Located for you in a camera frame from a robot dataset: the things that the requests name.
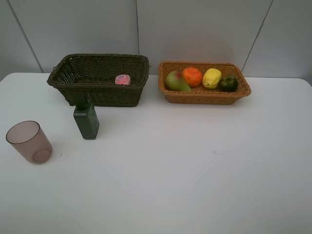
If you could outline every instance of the woven texture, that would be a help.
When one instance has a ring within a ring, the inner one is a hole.
[[[127,74],[130,85],[117,85],[115,78]],[[137,106],[148,79],[149,62],[144,56],[117,54],[68,55],[48,78],[71,106],[75,93],[85,94],[95,106]]]
[[[235,75],[238,79],[238,89],[233,93],[221,92],[217,89],[206,89],[202,84],[193,88],[192,92],[175,92],[167,90],[165,79],[172,71],[183,72],[185,68],[195,67],[204,75],[210,68],[216,68],[222,73],[222,77]],[[172,103],[187,104],[218,104],[230,105],[242,97],[250,95],[251,90],[238,67],[231,63],[203,63],[203,62],[162,62],[159,66],[158,75],[159,89],[166,99]]]

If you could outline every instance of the white wall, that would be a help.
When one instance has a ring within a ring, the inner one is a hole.
[[[0,32],[0,81],[13,72],[41,72],[5,0],[0,0]]]
[[[10,0],[45,72],[72,53],[138,54],[135,0]]]
[[[242,68],[271,0],[137,0],[140,53],[151,74],[164,60]]]
[[[243,70],[248,77],[312,84],[312,0],[274,0]]]

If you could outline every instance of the dark green wicker basket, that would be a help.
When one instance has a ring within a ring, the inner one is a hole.
[[[130,85],[115,84],[115,77],[127,74]],[[48,84],[58,89],[71,106],[75,93],[91,98],[95,106],[137,106],[149,74],[144,56],[118,54],[68,55],[56,66]]]

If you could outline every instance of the pink cup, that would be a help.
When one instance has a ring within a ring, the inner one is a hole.
[[[52,154],[52,145],[35,121],[14,125],[6,134],[6,140],[32,163],[44,163]]]

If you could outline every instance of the orange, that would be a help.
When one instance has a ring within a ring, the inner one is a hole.
[[[185,68],[182,74],[185,81],[191,88],[199,86],[203,80],[202,73],[194,67]]]

